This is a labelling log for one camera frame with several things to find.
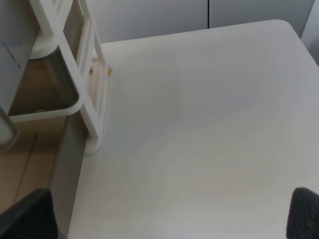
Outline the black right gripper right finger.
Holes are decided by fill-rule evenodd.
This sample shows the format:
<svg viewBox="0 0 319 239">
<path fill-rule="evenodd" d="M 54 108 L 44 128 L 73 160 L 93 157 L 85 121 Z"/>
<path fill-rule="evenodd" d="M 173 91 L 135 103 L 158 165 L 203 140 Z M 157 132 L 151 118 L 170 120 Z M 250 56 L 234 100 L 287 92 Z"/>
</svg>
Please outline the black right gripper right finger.
<svg viewBox="0 0 319 239">
<path fill-rule="evenodd" d="M 319 239 L 319 195 L 308 188 L 293 191 L 286 238 Z"/>
</svg>

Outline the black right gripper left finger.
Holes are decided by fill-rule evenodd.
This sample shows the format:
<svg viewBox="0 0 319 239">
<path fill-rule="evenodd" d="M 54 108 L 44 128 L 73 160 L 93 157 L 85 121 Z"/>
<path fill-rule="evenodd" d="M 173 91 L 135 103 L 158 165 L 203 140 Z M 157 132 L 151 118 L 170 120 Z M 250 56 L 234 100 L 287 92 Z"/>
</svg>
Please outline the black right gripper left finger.
<svg viewBox="0 0 319 239">
<path fill-rule="evenodd" d="M 2 239 L 57 239 L 50 190 L 36 189 L 0 214 Z"/>
</svg>

